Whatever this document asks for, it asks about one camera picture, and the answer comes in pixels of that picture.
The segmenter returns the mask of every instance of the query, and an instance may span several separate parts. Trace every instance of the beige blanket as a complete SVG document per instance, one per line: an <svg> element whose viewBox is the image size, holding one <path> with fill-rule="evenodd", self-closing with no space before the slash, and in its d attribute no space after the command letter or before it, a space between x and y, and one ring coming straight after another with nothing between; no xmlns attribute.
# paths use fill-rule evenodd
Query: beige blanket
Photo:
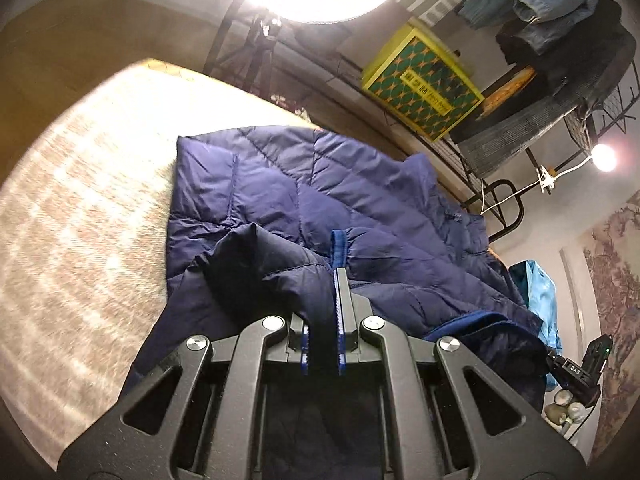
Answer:
<svg viewBox="0 0 640 480"><path fill-rule="evenodd" d="M59 117L0 189L0 395L55 467L116 400L165 304L177 136L305 121L147 60Z"/></svg>

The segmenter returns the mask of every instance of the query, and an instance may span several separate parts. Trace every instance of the storage box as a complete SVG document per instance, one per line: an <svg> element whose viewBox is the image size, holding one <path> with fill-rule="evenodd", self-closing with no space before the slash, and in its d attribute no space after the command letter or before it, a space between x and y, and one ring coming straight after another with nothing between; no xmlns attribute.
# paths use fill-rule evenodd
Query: storage box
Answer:
<svg viewBox="0 0 640 480"><path fill-rule="evenodd" d="M362 87L429 140L446 134L483 99L453 54L427 28L412 22L364 69Z"/></svg>

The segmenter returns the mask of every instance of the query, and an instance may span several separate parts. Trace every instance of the silver screw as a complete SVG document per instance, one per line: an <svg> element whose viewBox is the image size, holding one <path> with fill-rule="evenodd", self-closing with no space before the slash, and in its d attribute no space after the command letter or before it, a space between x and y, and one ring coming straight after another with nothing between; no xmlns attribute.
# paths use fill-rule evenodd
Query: silver screw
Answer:
<svg viewBox="0 0 640 480"><path fill-rule="evenodd" d="M378 316L369 316L362 323L369 330L380 330L385 325L385 320Z"/></svg>
<svg viewBox="0 0 640 480"><path fill-rule="evenodd" d="M262 326L267 330L279 330L284 326L284 319L280 316L267 316L262 320Z"/></svg>
<svg viewBox="0 0 640 480"><path fill-rule="evenodd" d="M187 348L189 350L202 350L207 345L207 338L203 335L192 335L187 339Z"/></svg>
<svg viewBox="0 0 640 480"><path fill-rule="evenodd" d="M460 341L450 335L446 335L441 338L440 341L438 341L438 344L445 352L455 352L460 348Z"/></svg>

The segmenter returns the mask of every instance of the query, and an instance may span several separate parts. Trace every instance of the yellow label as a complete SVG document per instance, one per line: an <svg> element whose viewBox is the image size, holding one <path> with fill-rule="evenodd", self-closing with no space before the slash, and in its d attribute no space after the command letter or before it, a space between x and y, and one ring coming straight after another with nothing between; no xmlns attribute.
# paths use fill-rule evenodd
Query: yellow label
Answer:
<svg viewBox="0 0 640 480"><path fill-rule="evenodd" d="M438 94L433 86L422 79L417 73L408 68L400 76L400 79L409 85L414 92L427 101L440 115L447 115L453 110L453 106L443 96Z"/></svg>

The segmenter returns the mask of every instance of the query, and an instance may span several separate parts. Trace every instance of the floral wallpaper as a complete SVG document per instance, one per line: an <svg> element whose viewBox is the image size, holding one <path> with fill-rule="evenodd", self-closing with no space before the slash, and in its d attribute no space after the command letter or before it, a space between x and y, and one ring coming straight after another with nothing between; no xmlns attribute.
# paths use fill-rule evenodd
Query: floral wallpaper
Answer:
<svg viewBox="0 0 640 480"><path fill-rule="evenodd" d="M600 328L614 339L614 351L603 374L594 458L607 447L640 396L640 191L580 241Z"/></svg>

